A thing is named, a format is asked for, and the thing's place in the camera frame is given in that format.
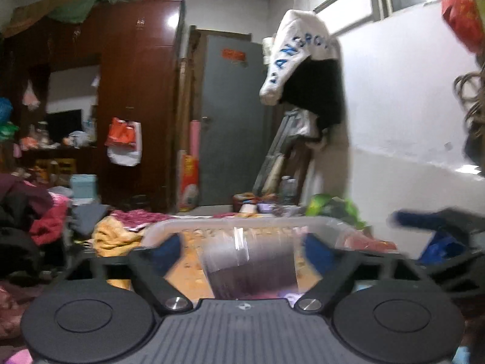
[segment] round black pad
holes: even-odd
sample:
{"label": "round black pad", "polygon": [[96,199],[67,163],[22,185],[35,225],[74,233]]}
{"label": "round black pad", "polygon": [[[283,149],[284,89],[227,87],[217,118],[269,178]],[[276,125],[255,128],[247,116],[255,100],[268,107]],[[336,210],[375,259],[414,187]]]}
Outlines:
{"label": "round black pad", "polygon": [[56,321],[63,329],[71,332],[92,332],[106,326],[113,310],[103,301],[85,299],[69,302],[56,313]]}
{"label": "round black pad", "polygon": [[416,332],[431,320],[431,313],[424,306],[396,299],[378,305],[374,316],[382,327],[395,332]]}
{"label": "round black pad", "polygon": [[92,279],[41,295],[24,313],[21,328],[34,355],[87,364],[131,351],[153,324],[151,307],[140,296]]}
{"label": "round black pad", "polygon": [[463,317],[448,297],[423,282],[395,281],[350,294],[333,313],[341,339],[360,355],[392,364],[451,358],[464,332]]}

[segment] red clothing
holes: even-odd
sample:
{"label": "red clothing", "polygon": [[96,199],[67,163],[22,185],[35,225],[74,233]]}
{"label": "red clothing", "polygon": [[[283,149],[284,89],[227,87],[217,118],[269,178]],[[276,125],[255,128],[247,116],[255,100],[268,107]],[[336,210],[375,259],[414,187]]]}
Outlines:
{"label": "red clothing", "polygon": [[54,206],[32,223],[30,234],[37,246],[55,242],[62,236],[69,198],[51,193]]}

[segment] gray cloth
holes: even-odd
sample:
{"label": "gray cloth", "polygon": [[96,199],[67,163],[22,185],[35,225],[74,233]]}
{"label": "gray cloth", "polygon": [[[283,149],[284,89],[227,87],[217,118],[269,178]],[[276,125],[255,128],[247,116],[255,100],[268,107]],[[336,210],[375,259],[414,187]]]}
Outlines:
{"label": "gray cloth", "polygon": [[74,196],[74,192],[70,188],[64,186],[54,186],[47,189],[47,191],[50,193],[63,195],[67,198],[72,198]]}
{"label": "gray cloth", "polygon": [[109,205],[84,204],[72,210],[72,231],[89,239],[96,224],[109,213]]}

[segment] metal screw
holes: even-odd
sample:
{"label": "metal screw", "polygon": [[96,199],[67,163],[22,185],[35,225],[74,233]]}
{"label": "metal screw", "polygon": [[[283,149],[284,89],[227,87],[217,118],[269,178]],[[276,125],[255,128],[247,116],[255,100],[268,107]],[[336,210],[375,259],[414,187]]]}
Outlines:
{"label": "metal screw", "polygon": [[178,311],[188,306],[188,302],[184,297],[172,297],[165,302],[165,306],[172,311]]}
{"label": "metal screw", "polygon": [[298,301],[298,306],[304,311],[317,311],[322,307],[322,303],[316,298],[305,298]]}

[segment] red bag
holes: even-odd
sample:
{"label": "red bag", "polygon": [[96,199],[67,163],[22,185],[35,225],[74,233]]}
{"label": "red bag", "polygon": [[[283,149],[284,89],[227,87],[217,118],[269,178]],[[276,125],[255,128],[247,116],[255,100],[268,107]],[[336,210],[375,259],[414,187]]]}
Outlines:
{"label": "red bag", "polygon": [[133,125],[124,120],[113,118],[105,145],[107,147],[119,146],[135,148],[136,138]]}
{"label": "red bag", "polygon": [[483,27],[474,0],[441,0],[443,19],[470,52],[483,51]]}

